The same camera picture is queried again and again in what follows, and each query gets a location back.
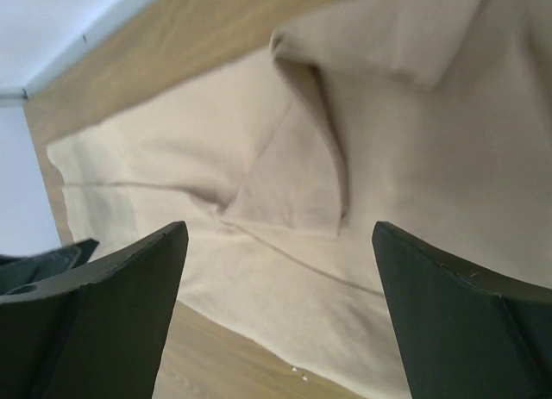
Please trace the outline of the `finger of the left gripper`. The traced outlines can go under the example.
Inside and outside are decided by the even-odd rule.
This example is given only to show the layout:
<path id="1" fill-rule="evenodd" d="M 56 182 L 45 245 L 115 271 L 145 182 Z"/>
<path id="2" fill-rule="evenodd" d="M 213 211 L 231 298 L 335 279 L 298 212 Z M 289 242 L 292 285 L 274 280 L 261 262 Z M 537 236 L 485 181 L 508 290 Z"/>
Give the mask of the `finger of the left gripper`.
<path id="1" fill-rule="evenodd" d="M 1 256 L 1 293 L 15 294 L 20 287 L 59 275 L 85 264 L 99 242 L 81 240 L 68 246 L 28 256 Z"/>

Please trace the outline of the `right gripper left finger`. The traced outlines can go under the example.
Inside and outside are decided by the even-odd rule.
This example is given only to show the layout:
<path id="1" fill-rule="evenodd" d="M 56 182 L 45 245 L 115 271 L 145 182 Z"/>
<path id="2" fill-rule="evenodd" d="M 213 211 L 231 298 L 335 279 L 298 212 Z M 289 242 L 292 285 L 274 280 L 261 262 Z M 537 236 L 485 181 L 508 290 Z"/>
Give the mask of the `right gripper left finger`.
<path id="1" fill-rule="evenodd" d="M 182 221 L 1 293 L 4 398 L 149 398 L 188 246 Z"/>

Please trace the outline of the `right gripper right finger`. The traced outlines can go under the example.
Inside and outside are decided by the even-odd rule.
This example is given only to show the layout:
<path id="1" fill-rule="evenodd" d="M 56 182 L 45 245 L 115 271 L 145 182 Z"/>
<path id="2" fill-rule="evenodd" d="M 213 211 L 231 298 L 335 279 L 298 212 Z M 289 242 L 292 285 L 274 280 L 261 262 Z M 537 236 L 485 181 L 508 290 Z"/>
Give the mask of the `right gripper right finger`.
<path id="1" fill-rule="evenodd" d="M 414 398 L 549 398 L 551 291 L 386 221 L 372 243 Z"/>

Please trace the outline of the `beige t shirt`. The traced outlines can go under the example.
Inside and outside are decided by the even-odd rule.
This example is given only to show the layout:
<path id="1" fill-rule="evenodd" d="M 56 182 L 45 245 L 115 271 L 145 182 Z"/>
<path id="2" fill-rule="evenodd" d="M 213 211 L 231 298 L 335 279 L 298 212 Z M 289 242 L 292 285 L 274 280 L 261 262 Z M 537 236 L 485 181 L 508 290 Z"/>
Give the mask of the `beige t shirt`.
<path id="1" fill-rule="evenodd" d="M 341 0 L 47 153 L 74 239 L 185 221 L 182 303 L 407 398 L 376 222 L 551 284 L 551 0 Z"/>

